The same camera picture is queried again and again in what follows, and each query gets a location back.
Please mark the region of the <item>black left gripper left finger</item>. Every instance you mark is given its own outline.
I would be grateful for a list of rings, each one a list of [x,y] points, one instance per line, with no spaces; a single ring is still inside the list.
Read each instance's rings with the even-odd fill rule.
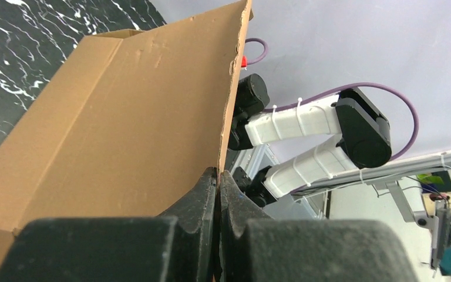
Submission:
[[[217,171],[155,217],[44,218],[28,223],[0,281],[211,281]]]

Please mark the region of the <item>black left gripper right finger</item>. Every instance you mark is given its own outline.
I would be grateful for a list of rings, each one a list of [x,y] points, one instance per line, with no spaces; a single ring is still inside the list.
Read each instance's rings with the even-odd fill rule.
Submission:
[[[276,220],[220,177],[226,281],[416,281],[398,236],[373,220]]]

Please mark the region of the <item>brown cardboard box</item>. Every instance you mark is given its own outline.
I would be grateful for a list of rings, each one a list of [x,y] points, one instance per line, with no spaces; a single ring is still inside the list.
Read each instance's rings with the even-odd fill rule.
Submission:
[[[155,216],[223,170],[252,16],[85,36],[0,145],[0,264],[33,220]]]

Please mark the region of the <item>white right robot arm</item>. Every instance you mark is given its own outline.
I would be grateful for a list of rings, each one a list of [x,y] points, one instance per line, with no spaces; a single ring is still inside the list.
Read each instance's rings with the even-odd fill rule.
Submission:
[[[319,142],[287,161],[260,169],[240,184],[240,190],[264,207],[316,182],[390,161],[389,121],[363,93],[363,87],[363,83],[341,86],[321,98],[268,109],[270,97],[263,78],[252,74],[241,79],[229,149],[313,137]]]

